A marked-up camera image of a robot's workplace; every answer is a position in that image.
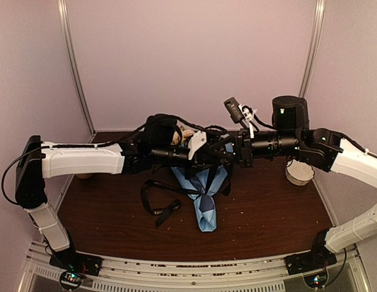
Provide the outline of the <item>black ribbon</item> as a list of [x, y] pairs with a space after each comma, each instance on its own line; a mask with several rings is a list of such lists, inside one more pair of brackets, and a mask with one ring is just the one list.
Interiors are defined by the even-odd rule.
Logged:
[[148, 179], [140, 189], [140, 200], [143, 208], [149, 214], [157, 217], [154, 224], [156, 228], [159, 228], [182, 207], [181, 200], [183, 198], [192, 201], [193, 206], [193, 200], [187, 196], [188, 193], [189, 190], [183, 189], [178, 180], [176, 184], [171, 185], [155, 179]]

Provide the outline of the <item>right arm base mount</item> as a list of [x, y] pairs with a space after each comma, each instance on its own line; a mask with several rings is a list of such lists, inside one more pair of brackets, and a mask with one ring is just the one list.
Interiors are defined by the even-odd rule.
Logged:
[[313, 245], [307, 252], [285, 257], [288, 274], [304, 274], [304, 281], [309, 288], [324, 288], [329, 283], [328, 267], [337, 263], [336, 255], [323, 244]]

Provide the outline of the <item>white rose stem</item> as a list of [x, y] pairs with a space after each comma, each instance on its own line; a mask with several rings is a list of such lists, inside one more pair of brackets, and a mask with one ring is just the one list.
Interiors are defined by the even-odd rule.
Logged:
[[186, 144], [190, 138], [195, 134], [195, 131], [191, 128], [185, 128], [183, 125], [176, 130], [173, 135], [171, 145], [183, 145]]

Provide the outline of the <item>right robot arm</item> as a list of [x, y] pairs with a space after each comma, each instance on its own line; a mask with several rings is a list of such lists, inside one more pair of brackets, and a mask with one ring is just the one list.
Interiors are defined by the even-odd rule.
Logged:
[[[278, 96], [272, 100], [272, 124], [268, 131], [253, 134], [246, 129], [236, 136], [211, 127], [210, 153], [223, 162], [251, 167], [256, 158], [287, 156], [325, 172], [355, 178], [377, 189], [377, 155], [370, 153], [344, 133], [326, 128], [309, 128], [308, 104], [296, 96]], [[319, 268], [347, 246], [377, 234], [377, 203], [337, 227], [316, 235], [306, 264]]]

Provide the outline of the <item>blue wrapping paper sheet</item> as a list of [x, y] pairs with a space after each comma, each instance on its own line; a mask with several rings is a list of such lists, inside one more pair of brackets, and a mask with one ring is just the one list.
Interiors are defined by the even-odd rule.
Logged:
[[187, 196], [193, 200], [195, 216], [201, 232], [213, 232], [217, 228], [216, 206], [213, 197], [222, 193], [228, 196], [231, 191], [233, 164], [211, 166], [201, 170], [191, 178], [185, 177], [185, 170], [173, 167], [172, 172]]

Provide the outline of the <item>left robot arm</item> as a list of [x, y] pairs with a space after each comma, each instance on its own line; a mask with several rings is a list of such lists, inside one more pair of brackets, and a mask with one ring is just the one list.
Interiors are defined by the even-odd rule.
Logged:
[[43, 142], [34, 135], [29, 137], [22, 155], [9, 165], [16, 167], [15, 197], [4, 198], [29, 214], [58, 261], [68, 270], [75, 270], [81, 265], [81, 256], [49, 203], [46, 179], [94, 173], [132, 175], [154, 165], [182, 167], [196, 173], [224, 162], [211, 146], [226, 134], [221, 126], [202, 127], [171, 114], [155, 114], [115, 141], [58, 144]]

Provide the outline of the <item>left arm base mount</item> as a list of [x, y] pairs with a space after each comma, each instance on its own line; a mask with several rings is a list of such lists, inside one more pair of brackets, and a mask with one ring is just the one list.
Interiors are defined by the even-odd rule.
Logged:
[[49, 264], [61, 268], [59, 284], [67, 291], [74, 291], [98, 276], [102, 267], [102, 258], [68, 250], [50, 253]]

